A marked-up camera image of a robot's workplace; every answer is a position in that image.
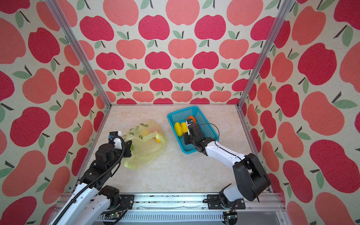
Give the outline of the yellow lemon fruit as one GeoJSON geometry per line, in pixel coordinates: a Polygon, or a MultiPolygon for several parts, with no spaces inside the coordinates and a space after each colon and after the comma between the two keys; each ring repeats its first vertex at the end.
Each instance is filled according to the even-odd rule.
{"type": "Polygon", "coordinates": [[[183,136],[184,133],[183,133],[182,125],[179,122],[175,123],[174,130],[178,137],[183,136]]]}

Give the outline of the yellow banana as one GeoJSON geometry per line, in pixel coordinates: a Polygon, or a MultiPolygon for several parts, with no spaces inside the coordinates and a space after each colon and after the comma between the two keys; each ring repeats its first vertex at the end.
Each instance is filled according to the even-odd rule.
{"type": "Polygon", "coordinates": [[[181,123],[181,128],[182,128],[183,134],[188,133],[188,126],[187,126],[186,122],[181,123]]]}

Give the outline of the orange fruit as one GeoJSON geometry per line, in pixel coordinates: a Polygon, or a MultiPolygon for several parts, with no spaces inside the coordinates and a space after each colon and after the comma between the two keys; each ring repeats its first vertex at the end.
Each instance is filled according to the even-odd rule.
{"type": "Polygon", "coordinates": [[[189,117],[187,118],[187,120],[192,120],[194,123],[196,123],[196,119],[195,119],[194,116],[189,116],[189,117]]]}

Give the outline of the turquoise plastic basket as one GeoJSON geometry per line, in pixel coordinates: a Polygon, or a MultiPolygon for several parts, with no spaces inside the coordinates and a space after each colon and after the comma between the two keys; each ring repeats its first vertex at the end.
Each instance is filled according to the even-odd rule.
{"type": "Polygon", "coordinates": [[[170,112],[167,115],[167,119],[169,121],[169,124],[172,127],[172,131],[174,133],[174,136],[182,150],[185,154],[191,154],[196,152],[194,145],[185,145],[183,137],[178,137],[174,130],[174,125],[176,122],[179,122],[180,124],[185,122],[186,119],[189,116],[194,116],[196,119],[196,122],[201,126],[202,132],[205,134],[206,137],[211,137],[216,140],[218,140],[218,133],[214,130],[213,126],[209,124],[209,121],[205,117],[205,115],[202,113],[201,109],[198,106],[190,106],[186,107],[180,110],[176,110],[174,112],[170,112]]]}

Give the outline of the yellow plastic bag with fruit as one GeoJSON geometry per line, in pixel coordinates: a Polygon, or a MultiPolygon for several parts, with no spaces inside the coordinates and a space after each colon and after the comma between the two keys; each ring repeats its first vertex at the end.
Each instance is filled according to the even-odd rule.
{"type": "Polygon", "coordinates": [[[123,160],[124,167],[135,170],[156,160],[168,144],[168,137],[154,120],[142,122],[130,128],[122,136],[131,141],[131,157],[123,160]]]}

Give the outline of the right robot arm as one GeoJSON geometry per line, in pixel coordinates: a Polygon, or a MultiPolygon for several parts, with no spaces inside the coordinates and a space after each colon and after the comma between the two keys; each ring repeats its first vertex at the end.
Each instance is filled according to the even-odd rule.
{"type": "Polygon", "coordinates": [[[255,154],[244,155],[224,147],[214,138],[206,137],[197,123],[189,124],[187,129],[185,144],[192,144],[198,152],[218,160],[234,173],[235,183],[219,192],[219,202],[224,209],[233,209],[243,199],[258,200],[271,185],[271,179],[255,154]]]}

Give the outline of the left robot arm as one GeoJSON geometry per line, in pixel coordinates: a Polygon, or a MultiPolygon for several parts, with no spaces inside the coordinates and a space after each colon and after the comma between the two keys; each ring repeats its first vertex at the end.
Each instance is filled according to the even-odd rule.
{"type": "Polygon", "coordinates": [[[96,152],[96,159],[80,179],[66,205],[50,222],[51,225],[91,225],[99,216],[113,216],[117,224],[132,208],[132,199],[126,205],[117,188],[105,185],[114,173],[112,169],[121,164],[123,158],[131,157],[132,141],[121,142],[116,138],[102,144],[96,152]]]}

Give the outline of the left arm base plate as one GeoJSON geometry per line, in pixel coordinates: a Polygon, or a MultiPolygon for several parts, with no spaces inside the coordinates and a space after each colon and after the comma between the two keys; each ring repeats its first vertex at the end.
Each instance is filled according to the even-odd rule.
{"type": "Polygon", "coordinates": [[[120,210],[120,209],[132,209],[134,204],[135,195],[128,194],[114,194],[111,196],[98,195],[101,197],[100,200],[104,200],[105,204],[109,203],[106,210],[120,210]]]}

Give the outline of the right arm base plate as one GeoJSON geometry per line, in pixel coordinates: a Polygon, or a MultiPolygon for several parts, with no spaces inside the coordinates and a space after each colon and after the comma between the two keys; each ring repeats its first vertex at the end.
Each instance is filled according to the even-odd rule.
{"type": "Polygon", "coordinates": [[[219,194],[207,195],[206,199],[202,201],[208,205],[209,210],[244,210],[246,209],[244,199],[238,199],[233,202],[229,202],[224,196],[219,194]]]}

